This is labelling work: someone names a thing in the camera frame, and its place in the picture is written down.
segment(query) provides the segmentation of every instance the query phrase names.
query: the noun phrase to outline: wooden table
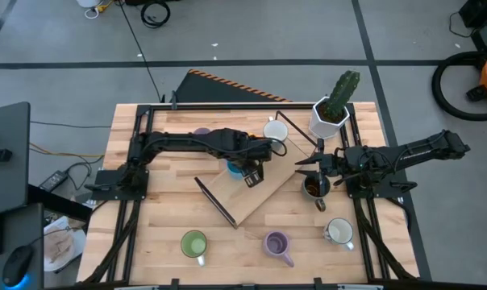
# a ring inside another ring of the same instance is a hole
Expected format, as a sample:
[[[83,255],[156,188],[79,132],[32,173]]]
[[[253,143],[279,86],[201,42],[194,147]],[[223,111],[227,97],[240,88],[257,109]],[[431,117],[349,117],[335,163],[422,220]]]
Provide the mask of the wooden table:
[[[106,149],[105,169],[116,169],[125,162],[136,107],[136,104],[117,105]],[[364,145],[385,145],[375,104],[358,102],[355,108]],[[306,133],[309,132],[309,110],[282,111]],[[158,111],[153,128],[155,131],[185,133],[201,126],[210,129],[230,127],[259,134],[268,116],[274,113],[275,110]],[[314,147],[288,126],[289,139],[307,155],[311,154]],[[333,152],[337,146],[342,146],[339,136],[326,141],[326,152]],[[314,277],[321,277],[323,283],[366,282],[356,217],[345,185],[331,189],[325,197],[327,210],[320,213],[313,202],[302,197],[303,176],[296,173],[235,230],[194,182],[195,176],[202,180],[213,179],[224,168],[223,160],[206,153],[184,152],[161,153],[148,165],[148,195],[139,214],[131,284],[170,284],[172,278],[179,278],[181,284],[312,284]],[[385,244],[405,269],[417,276],[402,210],[382,199],[377,200],[376,206]],[[110,201],[91,218],[77,280],[89,276],[109,250],[118,209],[119,201]],[[353,224],[354,251],[345,251],[323,239],[323,227],[332,218],[346,218]],[[187,258],[181,252],[181,237],[193,229],[204,232],[208,238],[205,267],[199,267],[196,259]],[[290,254],[295,267],[287,267],[262,252],[262,238],[270,230],[282,230],[290,237]],[[369,245],[378,277],[377,253],[371,242]],[[117,279],[122,276],[124,256],[125,248],[122,248]]]

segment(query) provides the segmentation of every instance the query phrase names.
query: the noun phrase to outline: gray floor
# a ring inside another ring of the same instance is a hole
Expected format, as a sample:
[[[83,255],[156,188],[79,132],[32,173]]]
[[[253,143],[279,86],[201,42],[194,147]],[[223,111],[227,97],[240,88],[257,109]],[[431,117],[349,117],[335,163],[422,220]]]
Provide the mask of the gray floor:
[[[360,0],[377,60],[438,60],[473,50],[470,39],[447,30],[447,18],[465,0]],[[0,0],[0,16],[8,1]],[[347,0],[181,0],[169,2],[172,18],[151,30],[134,7],[126,12],[148,60],[365,60],[351,1]],[[0,32],[0,63],[142,61],[123,18],[111,6],[88,20],[73,0],[17,1]],[[460,19],[456,29],[467,30]],[[184,68],[151,68],[161,93],[181,83]],[[211,66],[209,73],[286,97],[316,101],[329,93],[339,75],[353,68],[362,82],[353,101],[377,101],[367,66]],[[433,67],[379,67],[381,83],[398,142],[427,137],[443,128],[456,131],[472,151],[461,161],[410,168],[419,186],[412,192],[432,278],[487,284],[487,122],[465,122],[443,113],[433,101]],[[443,90],[454,104],[471,111],[464,92],[477,82],[471,68],[453,68]],[[109,125],[116,103],[157,102],[145,68],[0,69],[0,106],[32,105],[32,120],[77,125]],[[108,131],[31,126],[31,141],[48,150],[99,154]],[[39,184],[57,169],[77,162],[31,152],[30,182]],[[73,172],[81,179],[85,172]],[[70,197],[70,184],[59,189]],[[46,286],[71,284],[78,261]]]

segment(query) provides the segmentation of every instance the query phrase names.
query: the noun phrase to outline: black hose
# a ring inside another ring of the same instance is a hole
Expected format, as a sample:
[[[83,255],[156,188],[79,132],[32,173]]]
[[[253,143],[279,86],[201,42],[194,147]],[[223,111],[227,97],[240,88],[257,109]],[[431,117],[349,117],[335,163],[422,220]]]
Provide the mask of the black hose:
[[[145,14],[145,11],[147,11],[147,9],[154,4],[162,6],[166,9],[166,17],[163,19],[163,21],[156,21],[153,18],[151,18],[150,16],[147,16]],[[163,0],[151,0],[147,3],[145,3],[144,6],[141,8],[140,16],[141,16],[141,21],[143,21],[143,23],[146,27],[148,27],[148,28],[162,27],[170,19],[170,7]]]
[[[463,120],[468,121],[487,121],[487,113],[485,114],[472,114],[466,113],[462,110],[457,109],[456,107],[452,106],[443,95],[443,90],[441,89],[440,82],[443,76],[444,70],[450,65],[456,64],[463,64],[465,61],[473,61],[478,63],[479,60],[487,60],[487,53],[486,52],[461,52],[455,54],[454,56],[448,57],[446,60],[443,60],[437,69],[434,72],[434,76],[431,78],[431,92],[434,95],[435,101],[437,105],[441,107],[441,109],[448,112],[450,115],[455,116],[457,118],[461,118]]]

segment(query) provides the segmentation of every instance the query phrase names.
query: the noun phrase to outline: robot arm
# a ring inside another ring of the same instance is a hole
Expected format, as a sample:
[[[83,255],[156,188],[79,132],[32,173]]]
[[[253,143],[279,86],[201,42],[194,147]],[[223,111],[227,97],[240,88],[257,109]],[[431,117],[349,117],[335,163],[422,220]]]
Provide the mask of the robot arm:
[[[228,128],[213,130],[204,135],[152,132],[134,137],[128,162],[120,166],[116,184],[86,185],[90,190],[106,190],[113,186],[138,189],[145,179],[145,165],[150,164],[162,151],[206,152],[218,159],[226,159],[243,175],[248,187],[264,179],[263,162],[272,159],[272,140],[250,136]]]
[[[364,188],[371,188],[378,185],[387,174],[428,160],[457,160],[464,157],[469,150],[469,146],[462,143],[459,135],[443,130],[429,138],[398,147],[349,147],[343,150],[343,157],[323,154],[323,143],[318,142],[318,152],[297,164],[319,164],[319,172],[298,171],[307,176],[317,177],[321,173],[325,176],[342,175],[344,178],[336,184],[358,178]]]
[[[162,151],[206,152],[228,160],[252,187],[264,179],[263,162],[272,159],[272,140],[228,128],[204,135],[152,132],[145,138],[139,164],[146,165]]]

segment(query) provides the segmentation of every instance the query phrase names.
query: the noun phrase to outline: white mug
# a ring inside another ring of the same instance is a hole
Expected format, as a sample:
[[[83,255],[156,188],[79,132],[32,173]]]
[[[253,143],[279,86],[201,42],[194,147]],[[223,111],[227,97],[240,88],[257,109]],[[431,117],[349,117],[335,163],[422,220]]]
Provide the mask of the white mug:
[[[268,117],[268,122],[263,127],[263,136],[268,138],[285,141],[289,135],[289,128],[282,122],[274,120],[273,117]],[[278,141],[273,141],[273,150],[281,151],[283,146]]]
[[[324,228],[324,238],[336,245],[341,245],[348,251],[352,251],[353,227],[348,220],[338,217],[332,219]]]

